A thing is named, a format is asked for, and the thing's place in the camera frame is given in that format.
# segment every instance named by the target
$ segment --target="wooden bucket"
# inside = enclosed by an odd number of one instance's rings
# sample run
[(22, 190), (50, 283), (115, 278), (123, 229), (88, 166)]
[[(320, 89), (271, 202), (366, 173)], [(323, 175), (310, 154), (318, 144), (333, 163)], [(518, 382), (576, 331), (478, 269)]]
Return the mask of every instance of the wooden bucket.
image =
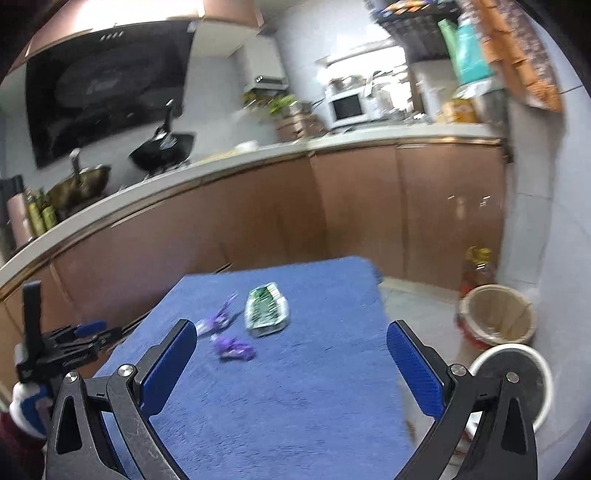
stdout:
[(459, 305), (459, 325), (481, 350), (505, 343), (529, 343), (535, 332), (531, 302), (513, 288), (484, 285)]

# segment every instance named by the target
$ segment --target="cabinet door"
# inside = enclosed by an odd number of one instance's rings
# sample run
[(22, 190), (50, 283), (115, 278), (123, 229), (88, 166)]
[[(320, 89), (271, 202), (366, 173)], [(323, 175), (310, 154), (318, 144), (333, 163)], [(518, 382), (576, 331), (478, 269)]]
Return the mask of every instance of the cabinet door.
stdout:
[(4, 303), (0, 303), (0, 332), (0, 395), (8, 395), (10, 399), (12, 387), (17, 382), (14, 347), (22, 341), (22, 336), (8, 315)]
[(233, 270), (327, 258), (322, 201), (307, 157), (219, 180), (211, 205)]
[(407, 202), (409, 280), (460, 286), (471, 245), (498, 259), (504, 221), (504, 161), (498, 148), (416, 146), (398, 150)]
[(403, 275), (402, 208), (395, 147), (321, 154), (311, 160), (331, 257), (359, 255)]
[(188, 273), (226, 262), (212, 227), (215, 205), (202, 189), (144, 209), (54, 260), (85, 322), (125, 325), (153, 308)]
[[(78, 325), (80, 317), (76, 313), (70, 299), (64, 295), (57, 274), (51, 267), (44, 267), (30, 279), (41, 282), (41, 331), (51, 332), (65, 325)], [(8, 314), (17, 328), (23, 332), (22, 288), (18, 287), (4, 301)]]

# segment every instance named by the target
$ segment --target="wok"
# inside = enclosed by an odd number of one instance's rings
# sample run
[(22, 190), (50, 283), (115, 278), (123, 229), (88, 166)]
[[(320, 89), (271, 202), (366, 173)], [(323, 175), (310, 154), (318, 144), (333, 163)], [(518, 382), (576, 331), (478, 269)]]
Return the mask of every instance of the wok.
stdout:
[(166, 104), (164, 124), (158, 127), (154, 136), (136, 148), (129, 157), (141, 170), (154, 173), (186, 160), (195, 142), (194, 134), (171, 132), (173, 101)]

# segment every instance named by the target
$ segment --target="purple candy wrapper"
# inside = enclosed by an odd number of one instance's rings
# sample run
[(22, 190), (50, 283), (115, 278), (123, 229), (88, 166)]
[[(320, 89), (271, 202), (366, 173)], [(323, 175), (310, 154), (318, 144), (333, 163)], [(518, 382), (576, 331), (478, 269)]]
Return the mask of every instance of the purple candy wrapper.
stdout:
[(252, 360), (255, 349), (252, 345), (238, 341), (235, 337), (212, 337), (213, 347), (220, 359), (236, 358), (239, 360)]
[(228, 299), (222, 304), (219, 311), (213, 316), (204, 320), (200, 320), (195, 324), (197, 330), (197, 336), (208, 335), (210, 333), (219, 333), (230, 325), (232, 320), (230, 315), (230, 303), (238, 296), (238, 293), (233, 293)]

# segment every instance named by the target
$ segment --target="bottle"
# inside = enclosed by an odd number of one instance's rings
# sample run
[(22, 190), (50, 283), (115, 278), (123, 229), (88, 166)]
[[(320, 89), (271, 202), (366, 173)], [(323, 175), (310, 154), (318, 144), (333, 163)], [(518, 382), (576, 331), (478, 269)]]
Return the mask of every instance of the bottle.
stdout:
[(53, 208), (53, 205), (49, 203), (47, 193), (45, 193), (43, 189), (39, 189), (38, 198), (39, 203), (41, 204), (39, 207), (41, 210), (41, 216), (43, 217), (47, 231), (49, 231), (57, 225), (56, 210)]
[(466, 262), (460, 285), (461, 299), (476, 287), (495, 283), (495, 272), (489, 263), (491, 253), (489, 248), (470, 247), (466, 251)]
[(6, 202), (8, 217), (12, 226), (12, 233), (17, 250), (35, 240), (35, 230), (27, 215), (27, 200), (22, 175), (13, 177), (13, 196)]
[(29, 218), (31, 219), (31, 223), (33, 224), (33, 230), (35, 230), (35, 234), (37, 235), (37, 237), (39, 237), (46, 232), (45, 223), (43, 223), (43, 218), (41, 218), (39, 207), (37, 206), (37, 202), (33, 198), (33, 193), (31, 192), (31, 189), (26, 189), (25, 195), (27, 196), (27, 209), (29, 211)]

